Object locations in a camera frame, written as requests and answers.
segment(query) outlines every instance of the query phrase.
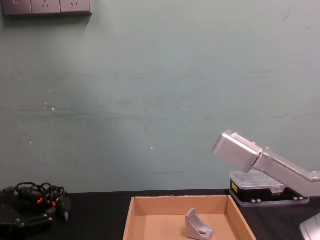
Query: cardboard box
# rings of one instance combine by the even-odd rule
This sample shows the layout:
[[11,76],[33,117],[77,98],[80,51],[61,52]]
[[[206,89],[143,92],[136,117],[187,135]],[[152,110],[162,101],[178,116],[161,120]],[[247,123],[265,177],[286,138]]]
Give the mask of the cardboard box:
[[211,240],[256,240],[231,196],[133,197],[123,240],[189,240],[191,208],[213,229]]

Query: wall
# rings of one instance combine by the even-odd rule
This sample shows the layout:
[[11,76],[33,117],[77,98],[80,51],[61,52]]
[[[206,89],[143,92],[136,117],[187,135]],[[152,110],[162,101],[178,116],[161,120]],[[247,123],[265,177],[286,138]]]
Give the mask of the wall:
[[234,129],[320,169],[317,0],[100,0],[0,20],[0,187],[228,188]]

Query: robotic arm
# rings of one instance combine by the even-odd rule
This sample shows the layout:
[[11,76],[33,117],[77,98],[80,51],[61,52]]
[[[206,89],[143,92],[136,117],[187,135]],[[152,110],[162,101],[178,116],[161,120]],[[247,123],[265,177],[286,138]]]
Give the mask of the robotic arm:
[[[260,147],[237,132],[227,130],[212,149],[221,159],[247,173],[254,168],[305,197],[320,196],[320,172],[308,172],[269,147]],[[305,240],[320,240],[320,213],[300,225]]]

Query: electrical socket panel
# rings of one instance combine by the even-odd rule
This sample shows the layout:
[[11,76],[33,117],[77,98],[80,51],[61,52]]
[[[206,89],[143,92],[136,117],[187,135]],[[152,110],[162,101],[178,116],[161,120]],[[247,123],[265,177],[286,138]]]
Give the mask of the electrical socket panel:
[[90,0],[0,0],[5,16],[92,14]]
[[2,8],[6,16],[32,14],[30,0],[2,0]]
[[31,0],[32,14],[60,14],[60,0]]
[[90,13],[90,0],[60,0],[61,13]]

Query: black table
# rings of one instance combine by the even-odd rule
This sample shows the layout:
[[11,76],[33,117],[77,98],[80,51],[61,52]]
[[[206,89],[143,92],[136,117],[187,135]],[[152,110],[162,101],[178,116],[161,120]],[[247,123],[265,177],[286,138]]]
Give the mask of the black table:
[[[227,194],[226,189],[74,193],[69,222],[56,220],[50,232],[28,239],[122,240],[132,197]],[[300,206],[239,208],[258,240],[302,240],[299,225],[320,213],[320,199]]]

